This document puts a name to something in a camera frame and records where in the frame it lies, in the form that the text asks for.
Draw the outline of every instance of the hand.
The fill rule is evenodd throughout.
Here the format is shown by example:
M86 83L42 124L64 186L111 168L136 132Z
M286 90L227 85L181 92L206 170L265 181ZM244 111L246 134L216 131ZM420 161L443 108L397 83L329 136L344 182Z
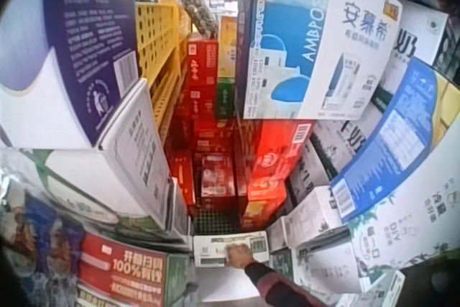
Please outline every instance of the hand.
M245 244L230 244L226 247L228 260L225 266L236 269L244 269L247 265L255 262L250 248Z

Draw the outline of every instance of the barcode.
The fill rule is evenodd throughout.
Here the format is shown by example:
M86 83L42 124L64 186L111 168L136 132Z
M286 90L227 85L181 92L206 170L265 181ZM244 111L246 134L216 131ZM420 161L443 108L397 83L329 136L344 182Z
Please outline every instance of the barcode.
M337 206L341 217L345 217L356 209L350 189L345 179L341 179L333 188L332 193L336 197Z
M253 60L252 61L252 75L257 75L257 67L258 67L257 60Z
M251 239L250 241L251 251L253 253L262 253L267 251L267 243L265 238L262 239Z
M188 46L188 54L189 55L196 55L196 45L189 45Z
M138 79L136 52L132 51L114 61L116 82L120 89L120 95L129 90L131 85Z
M301 124L297 126L297 131L295 131L293 144L303 143L310 131L311 124Z

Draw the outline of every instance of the printed image on box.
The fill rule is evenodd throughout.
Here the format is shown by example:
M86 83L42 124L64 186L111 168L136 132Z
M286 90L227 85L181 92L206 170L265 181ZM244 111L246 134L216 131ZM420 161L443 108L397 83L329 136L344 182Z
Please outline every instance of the printed image on box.
M410 176L349 222L363 275L458 252L460 230L452 225L460 222L459 135L457 115L438 146Z
M258 262L268 262L270 254L266 232L193 237L196 267L223 267L227 258L226 247L245 244Z
M252 11L244 118L359 119L390 57L400 3L254 0Z
M378 126L331 181L343 221L393 192L443 140L460 111L460 91L412 58Z
M77 262L85 231L18 175L0 169L0 235L4 257L34 306L74 306Z
M171 306L188 281L190 259L142 249L87 233L79 280L89 288L136 306Z
M9 0L0 125L15 147L94 146L139 77L134 0Z

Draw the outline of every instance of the ambporal milk box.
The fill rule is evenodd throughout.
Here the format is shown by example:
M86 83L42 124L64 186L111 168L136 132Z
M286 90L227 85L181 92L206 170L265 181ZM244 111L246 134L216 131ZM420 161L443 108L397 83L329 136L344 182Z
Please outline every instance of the ambporal milk box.
M4 148L0 159L2 166L94 226L127 237L168 238L170 174L146 80L126 95L96 147Z
M417 58L382 119L353 160L331 181L343 221L392 193L449 133L460 111L460 90Z
M11 146L94 146L139 77L134 0L8 0L0 127Z
M266 232L230 235L207 235L193 237L193 252L196 267L223 267L227 258L226 247L230 244L245 244L258 262L268 262L270 253Z
M245 119L360 118L390 58L398 0L239 1Z
M460 116L456 115L429 156L408 177L390 176L388 179L397 184L395 189L349 222L363 275L416 265L458 251L459 136Z
M357 121L319 121L311 142L330 180L335 178L368 140L395 95L411 57L444 75L457 40L449 15L401 0L404 11L390 60L371 102Z
M285 217L287 245L296 248L341 225L329 186L316 187Z

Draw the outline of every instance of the red packaging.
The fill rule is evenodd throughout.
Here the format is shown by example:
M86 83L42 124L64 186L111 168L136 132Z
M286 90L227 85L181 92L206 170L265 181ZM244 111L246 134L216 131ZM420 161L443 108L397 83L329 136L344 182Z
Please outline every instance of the red packaging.
M193 123L193 138L232 138L234 126L234 119L198 119Z
M197 139L194 147L197 152L230 152L232 143L231 138Z
M192 121L172 116L169 137L174 148L187 149L192 145Z
M86 233L78 263L79 280L112 298L136 306L166 306L186 289L170 270L184 257L167 255Z
M235 136L235 169L241 230L255 231L265 227L286 199L284 180L268 176L251 178L251 169L242 152L240 136Z
M188 88L188 82L185 80L178 100L176 101L173 116L176 118L189 119L191 104L190 90Z
M195 182L193 181L192 152L178 150L171 162L171 176L178 179L180 189L187 204L188 213L196 214Z
M190 86L213 86L217 84L219 44L217 40L202 39L196 35L187 42L187 62Z
M238 130L249 179L286 179L313 125L313 120L241 120Z
M231 155L206 155L201 173L201 203L206 210L236 208L233 162Z
M191 101L190 117L192 120L198 119L214 119L216 113L216 102L207 101Z

